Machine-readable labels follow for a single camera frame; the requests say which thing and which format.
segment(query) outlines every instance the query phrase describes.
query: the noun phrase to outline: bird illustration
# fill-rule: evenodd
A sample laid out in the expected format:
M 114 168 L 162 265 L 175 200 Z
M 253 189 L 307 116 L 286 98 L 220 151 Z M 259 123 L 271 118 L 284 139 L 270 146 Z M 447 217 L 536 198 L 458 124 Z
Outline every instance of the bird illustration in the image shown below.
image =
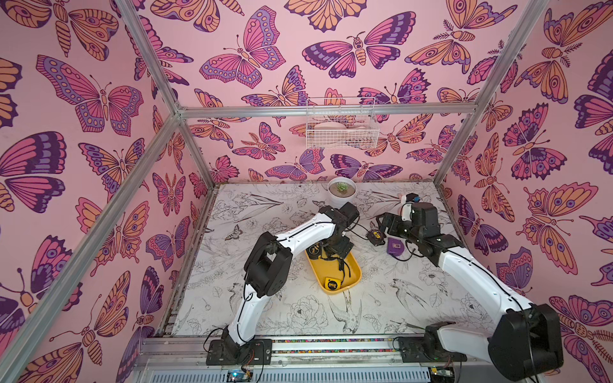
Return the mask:
M 337 321 L 345 323 L 345 326 L 343 327 L 343 334 L 355 334 L 358 326 L 360 325 L 360 319 L 362 318 L 362 300 L 360 300 L 360 310 L 358 310 L 357 315 L 355 315 L 351 309 L 351 293 L 348 291 L 343 291 L 343 296 L 345 297 L 345 310 L 338 308 L 334 303 L 332 303 L 330 297 L 328 297 L 330 309 L 332 310 L 332 314 L 334 314 Z
M 232 287 L 228 287 L 228 291 L 233 293 L 230 297 L 230 307 L 232 308 L 232 314 L 236 314 L 240 301 L 243 299 L 243 284 L 235 283 Z
M 394 288 L 396 288 L 396 289 L 398 289 L 398 291 L 396 291 L 396 297 L 398 298 L 400 303 L 406 308 L 406 310 L 409 313 L 411 312 L 411 308 L 410 308 L 409 303 L 406 301 L 407 297 L 411 297 L 411 298 L 415 299 L 415 301 L 417 301 L 417 303 L 419 303 L 421 305 L 421 307 L 423 307 L 423 308 L 425 308 L 424 305 L 427 305 L 425 300 L 421 299 L 420 296 L 418 296 L 417 294 L 411 292 L 411 290 L 410 290 L 410 287 L 415 287 L 417 289 L 422 290 L 421 287 L 416 286 L 413 283 L 410 283 L 410 282 L 407 282 L 407 281 L 403 281 L 402 279 L 397 279 L 397 278 L 394 278 L 394 281 L 392 283 L 390 283 L 389 285 L 394 287 Z

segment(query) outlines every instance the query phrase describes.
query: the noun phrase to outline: metal rail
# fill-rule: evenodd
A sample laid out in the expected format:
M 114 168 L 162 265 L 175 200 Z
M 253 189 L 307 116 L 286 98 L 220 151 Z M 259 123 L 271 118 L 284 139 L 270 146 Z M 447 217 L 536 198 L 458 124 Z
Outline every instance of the metal rail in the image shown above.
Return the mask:
M 361 105 L 318 105 L 318 114 L 351 115 L 362 112 Z M 425 104 L 377 104 L 374 113 L 378 115 L 406 115 L 420 113 L 474 113 L 477 104 L 461 102 L 443 104 L 441 102 L 426 102 Z M 180 109 L 181 118 L 206 117 L 274 117 L 274 116 L 306 116 L 307 107 L 221 107 L 221 108 L 184 108 Z
M 451 142 L 451 146 L 447 150 L 447 154 L 445 154 L 445 158 L 436 172 L 434 184 L 440 185 L 441 182 L 443 182 L 443 178 L 447 175 L 449 169 L 451 169 L 451 165 L 454 163 L 458 154 L 460 154 L 460 150 L 464 147 L 466 140 L 468 140 L 468 137 L 480 121 L 479 119 L 487 108 L 489 100 L 493 97 L 494 92 L 511 67 L 519 50 L 528 39 L 530 32 L 532 32 L 532 29 L 540 20 L 541 14 L 545 11 L 548 3 L 549 0 L 531 0 L 524 9 L 517 25 L 515 25 L 515 28 L 509 35 L 509 39 L 503 51 L 500 53 L 492 71 L 485 81 L 485 85 L 481 88 L 479 96 L 477 96 L 475 100 L 477 103 L 476 110 L 464 120 L 460 130 L 455 135 L 455 139 Z
M 15 382 L 19 378 L 177 126 L 176 116 L 166 119 L 162 129 L 147 146 L 145 154 L 78 244 L 58 278 L 5 351 L 0 360 L 0 382 Z

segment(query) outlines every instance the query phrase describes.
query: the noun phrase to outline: leaf illustration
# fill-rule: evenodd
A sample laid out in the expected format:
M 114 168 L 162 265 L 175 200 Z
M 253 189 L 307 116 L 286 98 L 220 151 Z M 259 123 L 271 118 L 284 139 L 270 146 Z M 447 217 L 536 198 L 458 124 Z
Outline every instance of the leaf illustration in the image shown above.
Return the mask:
M 385 285 L 383 283 L 377 282 L 375 283 L 375 287 L 380 293 L 385 294 Z
M 376 332 L 381 331 L 381 322 L 379 322 L 379 319 L 375 318 L 374 315 L 372 314 L 364 315 L 364 319 L 366 319 L 373 325 L 373 328 L 375 329 Z
M 440 304 L 441 304 L 442 302 L 443 302 L 443 301 L 442 301 L 441 297 L 438 295 L 438 293 L 437 293 L 437 294 L 432 294 L 432 295 L 430 296 L 430 306 L 432 306 L 432 307 L 438 307 L 438 306 L 440 306 Z

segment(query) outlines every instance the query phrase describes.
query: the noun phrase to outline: aluminum frame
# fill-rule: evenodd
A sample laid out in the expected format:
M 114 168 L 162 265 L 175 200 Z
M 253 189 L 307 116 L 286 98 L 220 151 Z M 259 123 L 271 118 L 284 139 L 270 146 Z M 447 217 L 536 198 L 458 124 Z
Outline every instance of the aluminum frame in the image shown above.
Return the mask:
M 455 139 L 451 142 L 451 146 L 447 150 L 441 166 L 436 172 L 434 177 L 434 184 L 440 185 L 443 179 L 451 169 L 451 165 L 454 163 L 460 150 L 464 147 L 464 144 L 468 140 L 468 137 L 473 132 L 481 115 L 485 112 L 489 101 L 492 99 L 494 92 L 498 89 L 498 85 L 506 75 L 507 71 L 511 67 L 511 64 L 515 60 L 517 54 L 523 47 L 524 43 L 528 39 L 528 36 L 532 32 L 536 23 L 540 20 L 541 15 L 545 11 L 549 0 L 531 0 L 524 12 L 519 18 L 519 21 L 515 25 L 515 28 L 509 35 L 506 45 L 500 56 L 496 60 L 492 71 L 490 72 L 484 86 L 481 88 L 479 95 L 475 102 L 477 107 L 474 113 L 471 113 L 466 117 L 464 123 L 455 135 Z
M 75 248 L 62 272 L 5 351 L 0 360 L 0 382 L 15 382 L 30 362 L 32 353 L 47 335 L 64 304 L 85 276 L 104 240 L 117 221 L 121 219 L 132 196 L 148 175 L 160 152 L 178 127 L 178 123 L 177 116 L 170 116 L 166 119 L 160 131 L 147 146 L 145 154 L 139 159 L 113 199 L 102 210 L 92 228 Z

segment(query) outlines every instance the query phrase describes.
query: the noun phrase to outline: wire basket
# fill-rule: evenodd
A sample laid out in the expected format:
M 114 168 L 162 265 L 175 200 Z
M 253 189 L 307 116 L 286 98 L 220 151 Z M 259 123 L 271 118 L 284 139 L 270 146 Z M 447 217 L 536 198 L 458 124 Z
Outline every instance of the wire basket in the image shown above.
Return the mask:
M 340 99 L 329 97 L 309 99 L 309 105 L 306 107 L 305 130 L 307 149 L 366 150 L 376 146 L 379 123 L 374 115 L 374 105 L 360 105 L 359 102 L 362 100 L 360 97 L 344 97 L 344 99 L 354 101 L 356 104 L 340 105 Z M 334 127 L 334 123 L 343 126 Z

